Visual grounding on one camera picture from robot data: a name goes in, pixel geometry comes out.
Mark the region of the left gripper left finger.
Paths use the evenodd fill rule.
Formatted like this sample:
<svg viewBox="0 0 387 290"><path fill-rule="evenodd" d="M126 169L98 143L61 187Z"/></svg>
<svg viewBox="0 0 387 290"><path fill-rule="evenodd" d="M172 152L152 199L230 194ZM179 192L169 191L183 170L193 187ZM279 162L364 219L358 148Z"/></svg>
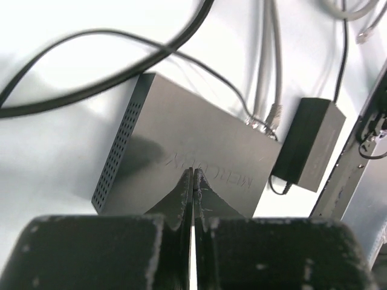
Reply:
<svg viewBox="0 0 387 290"><path fill-rule="evenodd" d="M160 235L150 260L149 289L189 289L193 168L186 169L176 186L147 214L160 214Z"/></svg>

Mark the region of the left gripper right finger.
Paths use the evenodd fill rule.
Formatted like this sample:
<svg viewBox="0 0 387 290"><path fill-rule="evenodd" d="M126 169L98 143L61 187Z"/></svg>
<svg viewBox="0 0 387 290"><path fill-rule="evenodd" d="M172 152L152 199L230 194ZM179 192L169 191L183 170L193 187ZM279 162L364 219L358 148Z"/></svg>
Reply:
<svg viewBox="0 0 387 290"><path fill-rule="evenodd" d="M193 211L198 288L238 289L246 241L238 226L245 218L211 188L201 169L194 172Z"/></svg>

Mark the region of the black network switch box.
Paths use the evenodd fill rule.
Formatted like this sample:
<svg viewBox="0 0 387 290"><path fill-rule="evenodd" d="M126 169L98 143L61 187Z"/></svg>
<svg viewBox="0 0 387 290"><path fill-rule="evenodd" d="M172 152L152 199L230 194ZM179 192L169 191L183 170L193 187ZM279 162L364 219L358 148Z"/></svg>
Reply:
<svg viewBox="0 0 387 290"><path fill-rule="evenodd" d="M252 217L280 144L155 73L134 80L92 204L98 214L143 214L186 169L201 169L211 188Z"/></svg>

